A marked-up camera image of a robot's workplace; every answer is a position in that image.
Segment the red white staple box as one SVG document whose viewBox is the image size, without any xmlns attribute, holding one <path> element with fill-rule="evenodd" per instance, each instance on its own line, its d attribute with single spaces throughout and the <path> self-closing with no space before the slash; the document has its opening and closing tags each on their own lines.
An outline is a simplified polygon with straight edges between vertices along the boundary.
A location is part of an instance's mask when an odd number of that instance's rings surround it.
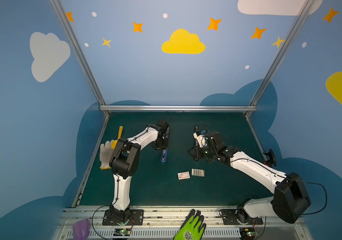
<svg viewBox="0 0 342 240">
<path fill-rule="evenodd" d="M 190 178 L 190 173 L 189 172 L 182 172 L 178 173 L 178 179 L 179 180 L 185 180 Z"/>
</svg>

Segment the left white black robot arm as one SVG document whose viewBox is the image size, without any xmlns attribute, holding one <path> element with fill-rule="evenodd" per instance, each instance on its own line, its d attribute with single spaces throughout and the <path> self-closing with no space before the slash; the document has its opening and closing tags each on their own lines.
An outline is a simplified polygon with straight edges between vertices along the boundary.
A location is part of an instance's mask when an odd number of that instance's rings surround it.
<svg viewBox="0 0 342 240">
<path fill-rule="evenodd" d="M 141 150 L 152 144 L 154 150 L 168 147 L 169 124 L 159 121 L 148 125 L 141 133 L 128 139 L 121 138 L 112 153 L 110 166 L 114 178 L 114 199 L 108 214 L 126 222 L 130 212 L 130 184 L 139 164 Z"/>
</svg>

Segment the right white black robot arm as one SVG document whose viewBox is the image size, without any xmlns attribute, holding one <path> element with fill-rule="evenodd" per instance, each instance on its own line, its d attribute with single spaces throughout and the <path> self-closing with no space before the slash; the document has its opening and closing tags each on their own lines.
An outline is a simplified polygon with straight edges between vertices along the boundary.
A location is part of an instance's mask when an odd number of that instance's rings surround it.
<svg viewBox="0 0 342 240">
<path fill-rule="evenodd" d="M 218 160 L 243 172 L 268 189 L 273 196 L 249 199 L 237 206 L 235 213 L 239 224 L 248 224 L 258 217 L 278 217 L 293 224 L 310 207 L 311 200 L 302 178 L 295 174 L 277 171 L 248 156 L 232 146 L 216 151 L 214 147 L 194 146 L 188 151 L 196 160 Z"/>
</svg>

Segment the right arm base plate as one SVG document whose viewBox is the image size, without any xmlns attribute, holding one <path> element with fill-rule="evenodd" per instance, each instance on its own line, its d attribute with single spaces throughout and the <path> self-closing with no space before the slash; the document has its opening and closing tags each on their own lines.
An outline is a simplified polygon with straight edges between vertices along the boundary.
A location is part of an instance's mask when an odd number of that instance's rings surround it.
<svg viewBox="0 0 342 240">
<path fill-rule="evenodd" d="M 251 218 L 243 210 L 221 209 L 220 216 L 224 225 L 262 225 L 264 222 L 261 217 Z"/>
</svg>

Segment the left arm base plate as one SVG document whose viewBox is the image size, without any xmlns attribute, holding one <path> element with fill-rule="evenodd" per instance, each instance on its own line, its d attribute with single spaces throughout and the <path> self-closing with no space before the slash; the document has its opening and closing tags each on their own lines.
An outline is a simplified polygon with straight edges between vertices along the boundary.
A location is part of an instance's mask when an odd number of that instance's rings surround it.
<svg viewBox="0 0 342 240">
<path fill-rule="evenodd" d="M 103 226 L 141 226 L 143 224 L 144 210 L 130 210 L 122 214 L 114 214 L 110 210 L 104 213 Z"/>
</svg>

